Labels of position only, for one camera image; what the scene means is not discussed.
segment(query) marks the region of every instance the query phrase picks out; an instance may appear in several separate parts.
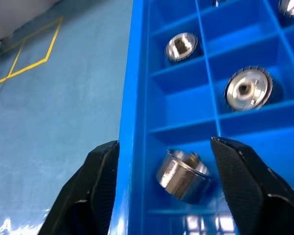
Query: blue floor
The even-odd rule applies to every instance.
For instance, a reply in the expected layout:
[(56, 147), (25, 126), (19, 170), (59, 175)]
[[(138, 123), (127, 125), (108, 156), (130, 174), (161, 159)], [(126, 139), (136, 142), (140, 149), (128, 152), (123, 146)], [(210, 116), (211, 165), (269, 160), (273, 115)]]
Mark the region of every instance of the blue floor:
[[(88, 152), (118, 139), (131, 10), (64, 0), (5, 42), (63, 16), (48, 60), (0, 82), (0, 234), (37, 234)], [(2, 55), (0, 79), (45, 58), (56, 26)]]

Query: blue compartment bin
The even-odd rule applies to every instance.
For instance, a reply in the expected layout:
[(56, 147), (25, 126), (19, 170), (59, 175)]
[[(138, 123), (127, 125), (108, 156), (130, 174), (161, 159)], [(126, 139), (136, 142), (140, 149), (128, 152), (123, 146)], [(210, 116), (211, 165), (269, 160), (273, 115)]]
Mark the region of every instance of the blue compartment bin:
[[(110, 233), (239, 234), (220, 186), (211, 136), (252, 146), (294, 188), (294, 24), (278, 0), (134, 0)], [(170, 63), (165, 46), (191, 32), (200, 53)], [(232, 112), (224, 89), (239, 69), (260, 66), (283, 95), (261, 109)], [(196, 152), (216, 178), (209, 200), (186, 204), (159, 186), (167, 149)]]

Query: blue plastic tray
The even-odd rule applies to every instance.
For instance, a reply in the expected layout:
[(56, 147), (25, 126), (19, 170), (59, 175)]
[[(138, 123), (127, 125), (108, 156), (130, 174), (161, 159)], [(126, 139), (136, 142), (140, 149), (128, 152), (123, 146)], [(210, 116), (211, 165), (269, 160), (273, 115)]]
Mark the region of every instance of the blue plastic tray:
[[(222, 191), (188, 205), (166, 193), (155, 173), (167, 149), (197, 152), (218, 177), (211, 136), (251, 145), (294, 188), (294, 25), (279, 20), (278, 0), (135, 0), (124, 85), (121, 153), (112, 234), (238, 234)], [(202, 54), (170, 64), (177, 33), (198, 36)], [(232, 113), (223, 91), (247, 66), (265, 67), (283, 100)]]

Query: white wall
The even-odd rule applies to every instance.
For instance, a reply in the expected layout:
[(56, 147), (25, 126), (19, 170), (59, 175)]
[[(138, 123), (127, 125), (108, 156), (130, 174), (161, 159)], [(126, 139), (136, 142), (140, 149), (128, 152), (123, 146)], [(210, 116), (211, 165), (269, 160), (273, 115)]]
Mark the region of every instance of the white wall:
[(44, 13), (59, 0), (0, 0), (0, 39)]

